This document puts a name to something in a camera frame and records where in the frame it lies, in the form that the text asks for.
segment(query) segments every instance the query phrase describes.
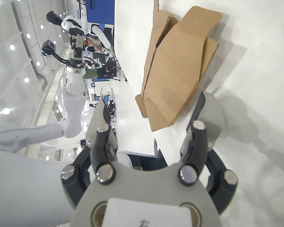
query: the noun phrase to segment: gray gripper base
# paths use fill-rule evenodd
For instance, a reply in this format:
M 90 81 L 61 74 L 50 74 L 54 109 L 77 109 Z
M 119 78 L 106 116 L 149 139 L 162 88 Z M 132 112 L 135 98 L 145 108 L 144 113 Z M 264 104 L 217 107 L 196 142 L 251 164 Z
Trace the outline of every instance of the gray gripper base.
M 164 205 L 189 202 L 201 213 L 202 227 L 222 227 L 220 216 L 202 183 L 198 180 L 191 187 L 180 183 L 178 170 L 181 163 L 151 172 L 133 170 L 116 161 L 113 166 L 115 180 L 106 186 L 93 180 L 76 208 L 71 227 L 91 226 L 94 207 L 112 197 Z

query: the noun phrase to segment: white table surface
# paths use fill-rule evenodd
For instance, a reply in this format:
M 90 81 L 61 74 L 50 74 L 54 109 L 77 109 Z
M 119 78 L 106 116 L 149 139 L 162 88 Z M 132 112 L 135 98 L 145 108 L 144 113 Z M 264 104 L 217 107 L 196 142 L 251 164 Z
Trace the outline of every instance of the white table surface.
M 178 19 L 194 5 L 223 13 L 213 33 L 220 47 L 201 87 L 224 111 L 215 150 L 240 180 L 224 226 L 284 226 L 284 0 L 159 4 Z M 141 92 L 152 11 L 153 0 L 115 3 L 115 52 L 134 95 Z M 192 104 L 180 122 L 154 133 L 169 165 L 179 160 Z

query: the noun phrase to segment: black robot head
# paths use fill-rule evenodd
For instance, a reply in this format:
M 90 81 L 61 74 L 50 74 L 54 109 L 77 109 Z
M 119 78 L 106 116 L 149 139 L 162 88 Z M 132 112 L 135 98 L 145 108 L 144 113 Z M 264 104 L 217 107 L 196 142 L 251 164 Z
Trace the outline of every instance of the black robot head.
M 46 19 L 48 22 L 51 22 L 52 24 L 61 26 L 62 19 L 53 11 L 50 11 L 46 14 Z

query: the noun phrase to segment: blue cabinet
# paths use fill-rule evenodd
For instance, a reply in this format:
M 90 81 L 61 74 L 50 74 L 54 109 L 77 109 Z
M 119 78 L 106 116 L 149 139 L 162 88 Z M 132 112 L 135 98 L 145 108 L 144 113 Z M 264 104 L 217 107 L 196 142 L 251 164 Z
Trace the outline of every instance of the blue cabinet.
M 86 0 L 87 21 L 91 23 L 115 23 L 115 0 Z

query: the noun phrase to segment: cardboard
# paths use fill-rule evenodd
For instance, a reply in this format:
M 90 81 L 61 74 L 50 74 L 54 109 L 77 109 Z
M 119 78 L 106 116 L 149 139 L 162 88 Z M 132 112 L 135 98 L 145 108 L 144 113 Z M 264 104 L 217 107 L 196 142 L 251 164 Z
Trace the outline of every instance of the cardboard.
M 207 34 L 222 14 L 197 6 L 181 21 L 159 10 L 154 0 L 153 29 L 136 102 L 152 131 L 171 126 L 198 88 L 219 43 Z

